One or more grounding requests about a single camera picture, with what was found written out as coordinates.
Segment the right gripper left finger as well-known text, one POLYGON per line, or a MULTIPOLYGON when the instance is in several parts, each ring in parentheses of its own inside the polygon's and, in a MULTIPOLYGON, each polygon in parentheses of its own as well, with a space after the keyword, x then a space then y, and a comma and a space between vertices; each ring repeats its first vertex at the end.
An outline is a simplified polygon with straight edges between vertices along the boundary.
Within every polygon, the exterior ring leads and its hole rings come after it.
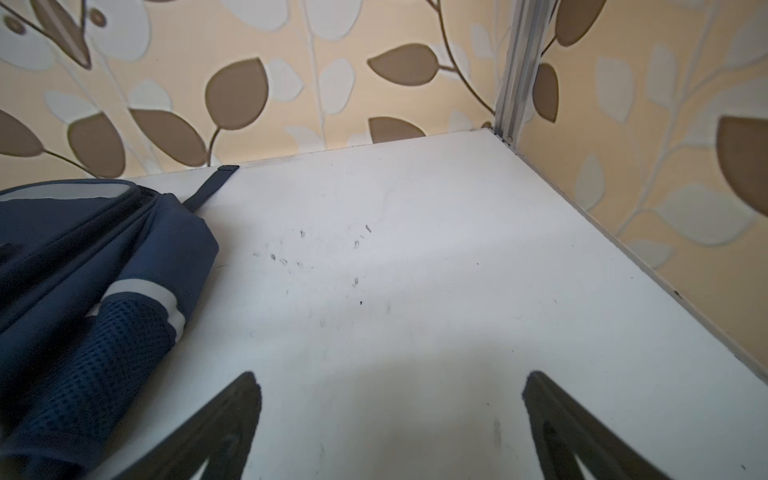
POLYGON ((240 479, 261 409, 261 387, 246 371, 118 477, 240 479))

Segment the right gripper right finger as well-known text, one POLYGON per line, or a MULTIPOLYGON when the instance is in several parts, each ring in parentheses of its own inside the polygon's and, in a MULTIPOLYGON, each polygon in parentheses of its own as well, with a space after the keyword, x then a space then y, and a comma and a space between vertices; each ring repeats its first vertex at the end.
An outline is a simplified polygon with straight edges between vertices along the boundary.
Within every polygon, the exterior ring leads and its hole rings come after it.
POLYGON ((546 479, 666 479, 542 371, 528 375, 522 398, 546 479))

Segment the navy blue student backpack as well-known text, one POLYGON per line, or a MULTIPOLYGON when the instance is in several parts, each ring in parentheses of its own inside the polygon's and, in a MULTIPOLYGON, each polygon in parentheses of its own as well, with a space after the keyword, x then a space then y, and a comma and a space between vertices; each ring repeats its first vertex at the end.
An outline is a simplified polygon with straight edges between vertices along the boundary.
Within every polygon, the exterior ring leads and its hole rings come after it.
POLYGON ((199 208, 125 180, 1 194, 1 475, 92 470, 148 377, 180 341, 219 251, 199 208))

